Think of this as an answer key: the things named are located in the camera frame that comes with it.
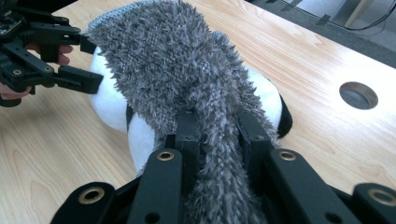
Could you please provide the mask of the panda plush toy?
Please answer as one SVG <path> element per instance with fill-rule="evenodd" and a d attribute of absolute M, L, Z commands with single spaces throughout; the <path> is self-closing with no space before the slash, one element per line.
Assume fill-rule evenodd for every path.
<path fill-rule="evenodd" d="M 141 44 L 149 46 L 152 37 L 159 36 L 158 32 L 144 34 L 142 32 L 112 32 L 95 38 L 101 45 L 94 49 L 91 70 L 103 76 L 98 92 L 90 96 L 92 108 L 109 127 L 128 134 L 129 148 L 134 160 L 135 169 L 141 172 L 147 163 L 149 154 L 153 151 L 155 132 L 146 121 L 131 107 L 127 100 L 116 88 L 116 79 L 107 65 L 106 54 L 103 49 L 126 49 L 121 56 L 125 59 L 132 57 L 132 46 Z M 282 96 L 275 85 L 259 72 L 248 69 L 248 80 L 256 88 L 255 94 L 260 98 L 262 109 L 276 136 L 284 137 L 292 127 L 292 116 Z"/>

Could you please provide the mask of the grey fuzzy sock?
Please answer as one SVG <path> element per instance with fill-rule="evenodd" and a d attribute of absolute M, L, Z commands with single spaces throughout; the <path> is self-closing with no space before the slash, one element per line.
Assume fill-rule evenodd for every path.
<path fill-rule="evenodd" d="M 91 21 L 87 35 L 116 89 L 154 132 L 152 143 L 131 149 L 137 171 L 146 172 L 149 153 L 163 147 L 177 129 L 178 114 L 191 109 L 201 155 L 185 220 L 266 224 L 237 144 L 237 112 L 251 112 L 271 138 L 276 130 L 228 37 L 210 30 L 203 15 L 181 0 L 143 0 L 114 9 Z"/>

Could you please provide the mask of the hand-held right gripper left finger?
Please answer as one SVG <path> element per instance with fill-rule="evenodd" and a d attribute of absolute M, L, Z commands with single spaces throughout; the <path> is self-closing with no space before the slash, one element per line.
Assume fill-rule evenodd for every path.
<path fill-rule="evenodd" d="M 177 130 L 168 134 L 165 146 L 178 150 L 183 159 L 183 189 L 192 190 L 199 170 L 200 143 L 197 133 L 196 114 L 187 110 L 177 117 Z"/>

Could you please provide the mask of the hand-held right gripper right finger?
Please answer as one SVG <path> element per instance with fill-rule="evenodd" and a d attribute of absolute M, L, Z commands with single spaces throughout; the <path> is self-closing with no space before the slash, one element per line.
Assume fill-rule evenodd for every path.
<path fill-rule="evenodd" d="M 237 118 L 239 144 L 250 186 L 263 188 L 266 177 L 263 161 L 268 151 L 273 149 L 271 138 L 256 117 L 246 109 L 239 109 Z"/>

